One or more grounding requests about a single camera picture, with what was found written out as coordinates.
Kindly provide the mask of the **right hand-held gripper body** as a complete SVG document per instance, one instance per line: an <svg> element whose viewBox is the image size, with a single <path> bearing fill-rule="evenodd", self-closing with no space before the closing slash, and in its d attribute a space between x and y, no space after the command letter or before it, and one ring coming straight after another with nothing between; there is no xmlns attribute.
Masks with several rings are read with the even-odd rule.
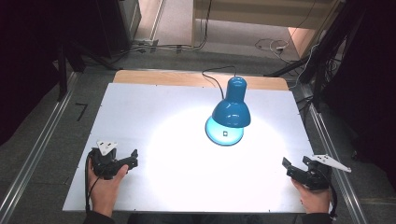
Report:
<svg viewBox="0 0 396 224"><path fill-rule="evenodd" d="M349 167L346 167L344 164L327 154L312 155L309 158L312 162L306 165L306 171L293 165L291 170L286 170L288 176L303 184L310 190L327 189L331 184L332 168L348 173L351 172Z"/></svg>

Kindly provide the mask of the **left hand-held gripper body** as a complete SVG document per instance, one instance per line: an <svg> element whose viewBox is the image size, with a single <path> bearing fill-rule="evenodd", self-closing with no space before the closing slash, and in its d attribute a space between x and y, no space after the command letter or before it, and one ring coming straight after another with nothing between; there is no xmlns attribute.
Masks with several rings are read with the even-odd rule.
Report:
<svg viewBox="0 0 396 224"><path fill-rule="evenodd" d="M125 159L133 158L130 155L117 160L117 145L116 142L98 141L97 147L93 147L89 153L94 173L105 180L112 179L123 165L127 165L124 163Z"/></svg>

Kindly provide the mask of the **blue desk lamp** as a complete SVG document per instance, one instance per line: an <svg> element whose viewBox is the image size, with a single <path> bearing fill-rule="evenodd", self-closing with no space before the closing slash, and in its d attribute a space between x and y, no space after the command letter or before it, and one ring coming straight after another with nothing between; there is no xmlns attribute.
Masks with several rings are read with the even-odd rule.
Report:
<svg viewBox="0 0 396 224"><path fill-rule="evenodd" d="M244 128L251 122L245 103L247 85L242 77L229 79L225 98L216 105L205 123L205 133L213 143L228 147L242 139Z"/></svg>

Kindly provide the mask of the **person's right hand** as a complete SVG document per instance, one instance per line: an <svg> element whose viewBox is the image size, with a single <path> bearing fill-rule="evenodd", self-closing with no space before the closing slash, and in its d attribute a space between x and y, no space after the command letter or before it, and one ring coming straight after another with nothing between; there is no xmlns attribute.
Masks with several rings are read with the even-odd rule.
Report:
<svg viewBox="0 0 396 224"><path fill-rule="evenodd" d="M331 193L325 190L309 190L303 184L292 179L291 183L300 193L300 202L307 214L328 213Z"/></svg>

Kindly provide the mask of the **person's left hand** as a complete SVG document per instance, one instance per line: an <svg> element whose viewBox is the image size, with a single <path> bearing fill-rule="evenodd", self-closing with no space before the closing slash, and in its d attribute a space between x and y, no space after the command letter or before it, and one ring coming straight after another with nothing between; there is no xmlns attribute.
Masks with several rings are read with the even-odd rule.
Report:
<svg viewBox="0 0 396 224"><path fill-rule="evenodd" d="M110 180L104 180L95 175L92 161L88 163L89 194L92 201L92 211L112 217L115 202L118 198L120 182L128 172L128 165L123 165Z"/></svg>

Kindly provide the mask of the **black metal stand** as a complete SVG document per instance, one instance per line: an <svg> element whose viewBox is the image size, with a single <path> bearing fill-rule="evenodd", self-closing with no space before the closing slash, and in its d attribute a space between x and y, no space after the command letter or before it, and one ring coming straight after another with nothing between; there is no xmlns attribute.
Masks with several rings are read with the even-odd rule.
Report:
<svg viewBox="0 0 396 224"><path fill-rule="evenodd" d="M72 41L61 42L57 48L57 56L60 74L58 101L61 102L67 93L66 63L69 63L75 72L83 72L86 65L82 60L79 45Z"/></svg>

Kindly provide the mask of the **dark curtain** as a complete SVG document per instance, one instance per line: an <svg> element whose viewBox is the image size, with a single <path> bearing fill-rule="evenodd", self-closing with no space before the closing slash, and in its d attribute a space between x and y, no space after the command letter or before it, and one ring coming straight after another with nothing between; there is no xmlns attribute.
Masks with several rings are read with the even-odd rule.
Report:
<svg viewBox="0 0 396 224"><path fill-rule="evenodd" d="M78 30L93 0L0 0L0 146L63 79L64 56L84 71Z"/></svg>
<svg viewBox="0 0 396 224"><path fill-rule="evenodd" d="M396 0L351 1L365 13L323 99L396 190Z"/></svg>

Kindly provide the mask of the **grey power strip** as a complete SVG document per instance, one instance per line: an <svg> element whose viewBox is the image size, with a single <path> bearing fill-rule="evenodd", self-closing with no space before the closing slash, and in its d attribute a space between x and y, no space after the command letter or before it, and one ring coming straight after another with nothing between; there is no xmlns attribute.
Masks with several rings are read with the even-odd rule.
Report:
<svg viewBox="0 0 396 224"><path fill-rule="evenodd" d="M136 40L133 42L131 51L137 51L140 53L155 52L158 47L159 40Z"/></svg>

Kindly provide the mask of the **dark cabinet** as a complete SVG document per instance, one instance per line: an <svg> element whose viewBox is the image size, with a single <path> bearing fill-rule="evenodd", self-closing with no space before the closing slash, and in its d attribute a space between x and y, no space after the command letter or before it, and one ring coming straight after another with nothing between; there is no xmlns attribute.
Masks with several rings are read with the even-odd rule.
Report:
<svg viewBox="0 0 396 224"><path fill-rule="evenodd" d="M101 54L107 58L129 50L142 15L138 0L96 0L105 43Z"/></svg>

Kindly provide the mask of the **light wooden furniture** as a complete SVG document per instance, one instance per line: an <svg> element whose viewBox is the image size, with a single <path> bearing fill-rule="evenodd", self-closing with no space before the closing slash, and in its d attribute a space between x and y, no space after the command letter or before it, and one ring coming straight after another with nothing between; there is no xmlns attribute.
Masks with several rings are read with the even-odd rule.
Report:
<svg viewBox="0 0 396 224"><path fill-rule="evenodd" d="M306 56L323 30L328 29L344 0L192 0L192 27L196 19L288 27L300 58Z"/></svg>

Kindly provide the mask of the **aluminium floor rail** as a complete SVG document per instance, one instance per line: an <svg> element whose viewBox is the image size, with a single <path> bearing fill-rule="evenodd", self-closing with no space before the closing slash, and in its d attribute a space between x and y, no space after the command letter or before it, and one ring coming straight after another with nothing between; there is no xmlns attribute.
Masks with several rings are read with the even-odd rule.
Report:
<svg viewBox="0 0 396 224"><path fill-rule="evenodd" d="M341 162L342 160L339 158L336 148L334 147L322 114L319 113L313 105L309 106L309 113L315 123L319 138L322 142L325 152L333 159ZM355 190L353 189L352 184L347 176L347 172L341 171L339 169L334 169L333 174L342 193L343 200L346 203L346 207L351 216L352 223L369 224L368 219L366 218L366 215L362 210Z"/></svg>
<svg viewBox="0 0 396 224"><path fill-rule="evenodd" d="M33 175L33 172L35 171L35 168L46 150L48 142L51 139L67 104L70 101L76 83L78 82L78 77L79 73L72 72L66 80L66 85L69 89L61 100L57 101L51 108L45 124L39 129L39 136L28 150L28 154L21 164L21 167L18 169L16 176L10 181L7 191L0 201L0 224L8 224L30 178Z"/></svg>

